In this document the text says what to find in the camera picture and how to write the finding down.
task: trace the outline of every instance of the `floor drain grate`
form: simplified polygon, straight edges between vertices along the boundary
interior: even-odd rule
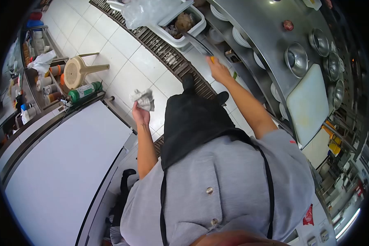
[[[158,35],[152,32],[147,27],[139,27],[135,30],[127,29],[125,19],[119,11],[110,8],[106,0],[90,0],[90,4],[97,7],[121,27],[136,38],[145,48],[147,48],[157,59],[162,62],[173,75],[175,75],[180,82],[182,77],[190,73],[194,77],[196,93],[207,99],[213,99],[216,92],[211,85],[201,76],[201,74],[194,68],[191,62],[174,47],[162,40]],[[160,147],[164,143],[164,135],[155,141],[157,156],[160,156]]]

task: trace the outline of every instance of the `onion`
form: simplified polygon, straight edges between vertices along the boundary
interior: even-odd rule
[[[291,31],[294,29],[294,24],[290,20],[285,20],[283,22],[283,26],[287,31]]]

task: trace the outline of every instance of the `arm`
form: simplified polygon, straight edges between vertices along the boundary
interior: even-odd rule
[[[278,129],[264,106],[234,80],[228,69],[217,58],[214,59],[214,63],[210,57],[206,57],[206,59],[211,68],[212,77],[228,89],[257,139],[261,139],[265,134]]]
[[[138,103],[133,106],[133,117],[137,123],[138,131],[138,174],[139,179],[143,179],[156,165],[158,159],[155,145],[150,133],[149,121],[150,113],[138,108]]]

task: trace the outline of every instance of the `black apron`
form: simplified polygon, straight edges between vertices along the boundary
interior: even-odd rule
[[[250,137],[235,125],[226,110],[216,101],[184,92],[171,96],[167,101],[164,124],[164,144],[161,149],[161,167],[164,177],[161,184],[160,229],[164,246],[167,246],[164,203],[168,168],[184,158],[192,150],[221,136],[228,135],[259,150],[265,162],[270,199],[270,224],[267,238],[272,239],[272,222],[275,207],[273,183],[268,162],[262,150],[252,143]]]

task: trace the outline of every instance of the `red container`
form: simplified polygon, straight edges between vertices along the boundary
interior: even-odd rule
[[[32,12],[31,14],[30,14],[30,16],[29,16],[29,19],[30,20],[40,20],[41,19],[41,17],[42,17],[42,12]]]

